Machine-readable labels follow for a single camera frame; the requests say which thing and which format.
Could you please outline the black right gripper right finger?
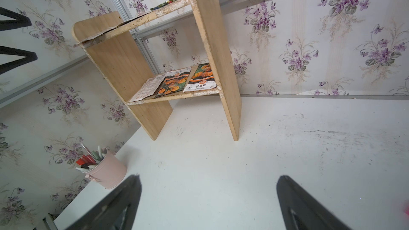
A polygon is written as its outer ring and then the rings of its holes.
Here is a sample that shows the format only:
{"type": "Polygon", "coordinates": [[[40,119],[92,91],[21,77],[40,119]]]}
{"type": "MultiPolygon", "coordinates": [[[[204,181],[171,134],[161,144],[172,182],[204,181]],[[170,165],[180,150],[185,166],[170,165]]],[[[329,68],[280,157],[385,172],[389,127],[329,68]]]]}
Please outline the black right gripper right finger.
{"type": "Polygon", "coordinates": [[[350,229],[289,176],[280,176],[277,195],[288,230],[350,229]]]}

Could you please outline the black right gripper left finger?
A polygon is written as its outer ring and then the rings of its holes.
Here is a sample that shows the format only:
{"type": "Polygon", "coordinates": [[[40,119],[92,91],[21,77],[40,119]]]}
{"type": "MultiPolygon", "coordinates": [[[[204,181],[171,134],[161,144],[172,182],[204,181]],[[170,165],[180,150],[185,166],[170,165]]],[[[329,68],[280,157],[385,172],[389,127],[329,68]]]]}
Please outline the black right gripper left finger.
{"type": "Polygon", "coordinates": [[[130,230],[133,227],[142,194],[139,175],[131,175],[69,230],[130,230]]]}

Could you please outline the orange flower seed packet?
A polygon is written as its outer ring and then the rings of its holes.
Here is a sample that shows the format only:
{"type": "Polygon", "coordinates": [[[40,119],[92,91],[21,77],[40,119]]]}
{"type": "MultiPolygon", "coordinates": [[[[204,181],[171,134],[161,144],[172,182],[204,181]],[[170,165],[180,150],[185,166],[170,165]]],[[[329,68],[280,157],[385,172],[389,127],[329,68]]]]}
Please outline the orange flower seed packet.
{"type": "Polygon", "coordinates": [[[205,91],[215,88],[216,82],[209,63],[199,64],[183,92],[205,91]]]}

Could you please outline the white printed seed packet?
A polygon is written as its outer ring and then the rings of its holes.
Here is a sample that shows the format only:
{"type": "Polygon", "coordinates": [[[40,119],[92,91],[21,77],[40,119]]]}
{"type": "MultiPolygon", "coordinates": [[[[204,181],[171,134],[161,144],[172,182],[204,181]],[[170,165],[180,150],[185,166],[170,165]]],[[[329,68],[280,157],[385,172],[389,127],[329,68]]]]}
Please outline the white printed seed packet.
{"type": "Polygon", "coordinates": [[[125,21],[118,11],[110,12],[75,23],[71,29],[71,34],[77,42],[76,46],[78,46],[86,41],[103,36],[112,30],[125,32],[134,29],[140,26],[140,24],[135,24],[135,21],[138,22],[138,19],[144,19],[145,16],[149,16],[151,13],[148,12],[125,21]]]}

